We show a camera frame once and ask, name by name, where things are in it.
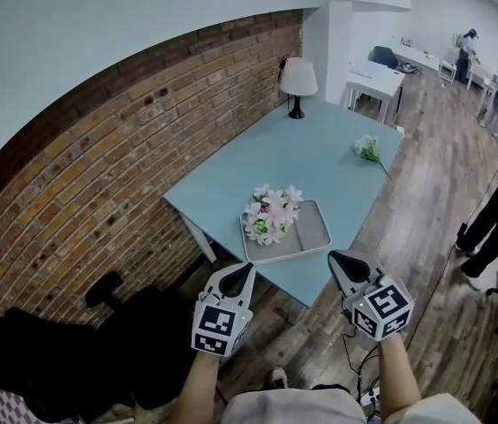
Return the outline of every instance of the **artificial flower bouquet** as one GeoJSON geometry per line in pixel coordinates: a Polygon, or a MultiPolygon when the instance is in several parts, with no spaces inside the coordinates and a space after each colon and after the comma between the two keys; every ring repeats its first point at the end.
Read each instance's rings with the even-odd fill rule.
{"type": "Polygon", "coordinates": [[[255,188],[253,201],[245,207],[243,225],[246,236],[259,245],[280,243],[288,229],[298,219],[302,191],[292,185],[272,189],[268,184],[255,188]]]}
{"type": "Polygon", "coordinates": [[[378,163],[382,167],[384,172],[387,173],[389,179],[392,180],[392,178],[389,175],[389,172],[387,171],[386,168],[384,168],[384,165],[381,162],[381,152],[379,151],[378,145],[379,145],[378,138],[373,137],[371,135],[364,135],[363,137],[355,141],[353,150],[355,151],[355,154],[357,154],[359,157],[362,157],[366,160],[370,160],[371,162],[378,163]]]}

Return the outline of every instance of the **wooden floor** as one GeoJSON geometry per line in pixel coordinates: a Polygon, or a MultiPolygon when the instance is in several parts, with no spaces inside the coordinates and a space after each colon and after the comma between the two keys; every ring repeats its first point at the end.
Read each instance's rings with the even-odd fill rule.
{"type": "MultiPolygon", "coordinates": [[[[387,122],[405,130],[390,170],[393,180],[387,180],[352,248],[376,256],[391,276],[404,281],[416,301],[406,333],[423,395],[448,392],[482,419],[493,394],[491,385],[498,382],[498,296],[487,298],[464,283],[455,271],[462,262],[455,252],[447,266],[446,261],[457,229],[498,168],[498,144],[475,120],[475,91],[458,84],[438,85],[421,113],[425,79],[406,79],[401,111],[387,122]]],[[[359,105],[366,115],[377,108],[376,101],[359,105]]],[[[498,175],[487,195],[497,185],[498,175]]],[[[498,260],[484,274],[491,287],[498,284],[497,269],[498,260]]],[[[195,295],[207,276],[207,269],[200,272],[183,292],[195,295]]],[[[251,304],[255,316],[246,343],[220,369],[218,383],[226,398],[259,389],[274,366],[285,368],[291,387],[337,382],[355,394],[357,378],[349,369],[341,338],[352,328],[341,315],[333,282],[294,327],[286,322],[290,302],[266,280],[257,281],[251,304]]],[[[373,346],[363,336],[348,340],[354,366],[373,346]]],[[[363,372],[366,388],[378,374],[377,361],[369,361],[363,372]]],[[[222,410],[217,399],[216,422],[222,410]]],[[[155,423],[163,421],[167,411],[164,407],[133,414],[138,423],[155,423]]]]}

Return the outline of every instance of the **gray tray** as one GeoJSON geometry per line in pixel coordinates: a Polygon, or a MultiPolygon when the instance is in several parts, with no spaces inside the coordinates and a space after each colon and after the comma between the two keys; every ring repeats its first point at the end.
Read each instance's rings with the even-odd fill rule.
{"type": "Polygon", "coordinates": [[[299,203],[299,206],[298,220],[294,221],[281,243],[272,243],[269,246],[261,246],[255,240],[247,238],[243,227],[244,215],[241,215],[239,221],[243,234],[243,246],[245,257],[249,262],[265,264],[284,261],[325,250],[331,245],[328,226],[318,203],[315,200],[304,200],[299,203]]]}

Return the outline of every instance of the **white lampshade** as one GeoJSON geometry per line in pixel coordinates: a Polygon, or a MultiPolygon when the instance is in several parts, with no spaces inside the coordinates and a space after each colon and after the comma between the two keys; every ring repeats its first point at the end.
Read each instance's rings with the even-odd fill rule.
{"type": "Polygon", "coordinates": [[[287,95],[313,95],[318,91],[313,64],[305,58],[287,59],[281,78],[281,90],[287,95]]]}

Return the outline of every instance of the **shoe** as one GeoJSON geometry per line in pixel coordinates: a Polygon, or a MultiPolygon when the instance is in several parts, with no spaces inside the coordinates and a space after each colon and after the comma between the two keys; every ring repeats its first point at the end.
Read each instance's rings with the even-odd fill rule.
{"type": "Polygon", "coordinates": [[[480,279],[479,279],[480,276],[467,275],[467,272],[465,272],[466,268],[464,269],[463,266],[464,266],[464,263],[461,264],[461,266],[459,266],[459,270],[463,274],[465,281],[467,282],[467,284],[469,285],[469,287],[471,289],[473,289],[475,292],[479,292],[482,289],[482,286],[480,284],[480,279]]]}
{"type": "Polygon", "coordinates": [[[281,367],[275,367],[268,379],[273,390],[286,390],[288,388],[288,377],[281,367]]]}
{"type": "Polygon", "coordinates": [[[475,248],[474,250],[471,250],[471,251],[468,251],[468,250],[464,250],[463,248],[460,248],[459,245],[457,244],[457,242],[455,243],[455,249],[460,253],[460,254],[464,254],[465,256],[467,256],[468,258],[472,258],[472,256],[476,255],[478,252],[479,252],[479,249],[478,248],[475,248]]]}

